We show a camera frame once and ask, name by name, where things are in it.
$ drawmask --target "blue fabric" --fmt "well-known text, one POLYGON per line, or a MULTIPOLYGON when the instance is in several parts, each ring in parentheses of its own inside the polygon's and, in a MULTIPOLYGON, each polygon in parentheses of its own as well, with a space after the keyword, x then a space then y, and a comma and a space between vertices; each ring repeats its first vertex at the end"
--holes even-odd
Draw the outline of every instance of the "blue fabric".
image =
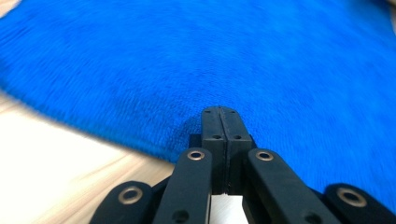
POLYGON ((0 20, 0 87, 168 161, 225 105, 308 186, 352 184, 396 212, 385 1, 22 0, 0 20))

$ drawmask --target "wooden surface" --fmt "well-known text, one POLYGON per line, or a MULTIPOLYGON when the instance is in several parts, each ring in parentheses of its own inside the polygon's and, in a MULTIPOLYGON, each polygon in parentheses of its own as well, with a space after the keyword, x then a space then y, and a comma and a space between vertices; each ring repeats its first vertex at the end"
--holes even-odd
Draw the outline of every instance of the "wooden surface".
MULTIPOLYGON (((18 3, 0 0, 0 18, 18 3)), ((155 185, 172 170, 170 163, 46 119, 0 92, 0 223, 88 223, 119 183, 155 185)), ((211 223, 247 223, 241 198, 214 197, 211 223)))

